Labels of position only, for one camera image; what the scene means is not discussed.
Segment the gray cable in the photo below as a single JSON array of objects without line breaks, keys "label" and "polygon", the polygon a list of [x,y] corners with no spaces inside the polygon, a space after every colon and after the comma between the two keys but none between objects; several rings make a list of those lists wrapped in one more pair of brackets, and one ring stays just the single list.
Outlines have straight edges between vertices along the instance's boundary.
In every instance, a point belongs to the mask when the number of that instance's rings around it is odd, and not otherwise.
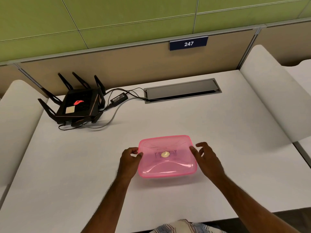
[{"label": "gray cable", "polygon": [[107,122],[105,125],[102,125],[102,126],[100,126],[100,127],[88,127],[88,126],[82,124],[82,126],[83,126],[83,127],[86,127],[86,128],[91,128],[91,129],[99,129],[99,128],[103,128],[103,127],[107,126],[107,125],[110,124],[111,121],[115,118],[115,115],[116,115],[118,109],[121,107],[121,105],[123,105],[125,102],[127,102],[127,101],[129,101],[129,100],[133,100],[133,99],[140,99],[140,98],[133,97],[133,98],[127,99],[126,101],[123,101],[123,102],[119,105],[119,107],[116,109],[116,111],[115,111],[114,115],[112,116],[112,118],[110,119],[110,121]]}]

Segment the black router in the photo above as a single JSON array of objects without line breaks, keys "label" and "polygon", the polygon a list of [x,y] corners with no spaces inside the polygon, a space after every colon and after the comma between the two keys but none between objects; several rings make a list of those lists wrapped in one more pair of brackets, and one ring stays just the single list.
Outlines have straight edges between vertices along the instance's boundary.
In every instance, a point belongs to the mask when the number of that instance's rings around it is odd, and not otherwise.
[{"label": "black router", "polygon": [[76,77],[76,79],[78,79],[85,89],[73,89],[69,82],[60,73],[58,73],[58,76],[68,88],[68,92],[63,101],[45,88],[41,88],[54,103],[59,105],[59,109],[56,113],[43,100],[38,99],[38,101],[49,117],[58,124],[66,125],[67,123],[71,123],[72,127],[78,127],[86,122],[96,123],[103,114],[103,111],[100,111],[100,109],[104,109],[105,107],[105,87],[96,75],[94,75],[94,78],[98,88],[92,89],[77,74],[74,72],[72,72],[72,74]]}]

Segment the beige panel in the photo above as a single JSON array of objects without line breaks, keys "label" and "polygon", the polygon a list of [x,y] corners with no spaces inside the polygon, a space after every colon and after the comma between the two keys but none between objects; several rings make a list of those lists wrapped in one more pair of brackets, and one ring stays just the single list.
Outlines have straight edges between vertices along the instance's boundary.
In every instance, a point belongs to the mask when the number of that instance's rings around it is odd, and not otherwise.
[{"label": "beige panel", "polygon": [[23,80],[42,94],[42,91],[22,74],[15,66],[0,66],[0,97],[4,95],[10,84],[15,80]]},{"label": "beige panel", "polygon": [[311,59],[311,22],[264,28],[253,46],[263,45],[284,66]]},{"label": "beige panel", "polygon": [[72,86],[79,86],[72,71],[91,86],[95,86],[96,74],[108,89],[235,70],[254,33],[255,30],[248,30],[210,36],[206,47],[169,51],[169,43],[158,43],[27,62],[20,66],[56,95],[67,92],[58,72]]}]

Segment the green wall panel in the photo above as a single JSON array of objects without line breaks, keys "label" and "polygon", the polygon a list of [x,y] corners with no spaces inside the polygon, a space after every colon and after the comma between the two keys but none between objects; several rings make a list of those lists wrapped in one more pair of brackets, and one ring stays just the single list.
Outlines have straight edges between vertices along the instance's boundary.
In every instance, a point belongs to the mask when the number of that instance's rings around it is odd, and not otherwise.
[{"label": "green wall panel", "polygon": [[62,0],[1,0],[0,41],[76,30]]},{"label": "green wall panel", "polygon": [[194,14],[197,0],[64,0],[79,29]]},{"label": "green wall panel", "polygon": [[302,0],[197,15],[194,33],[296,19],[308,1]]},{"label": "green wall panel", "polygon": [[199,0],[197,12],[215,11],[242,6],[251,6],[285,0]]},{"label": "green wall panel", "polygon": [[306,17],[311,17],[311,1],[306,6],[304,11],[301,13],[301,15],[299,16],[299,18],[306,18]]},{"label": "green wall panel", "polygon": [[87,49],[78,31],[0,42],[0,62]]},{"label": "green wall panel", "polygon": [[81,31],[89,48],[191,34],[194,15]]}]

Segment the red logo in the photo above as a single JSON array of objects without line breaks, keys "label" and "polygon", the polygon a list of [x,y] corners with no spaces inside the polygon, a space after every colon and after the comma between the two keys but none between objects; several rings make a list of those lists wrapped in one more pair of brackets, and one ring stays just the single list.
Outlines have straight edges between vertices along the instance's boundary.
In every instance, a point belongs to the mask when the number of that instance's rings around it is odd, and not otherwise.
[{"label": "red logo", "polygon": [[80,104],[81,102],[84,102],[84,101],[76,101],[73,105],[78,105],[78,104]]}]

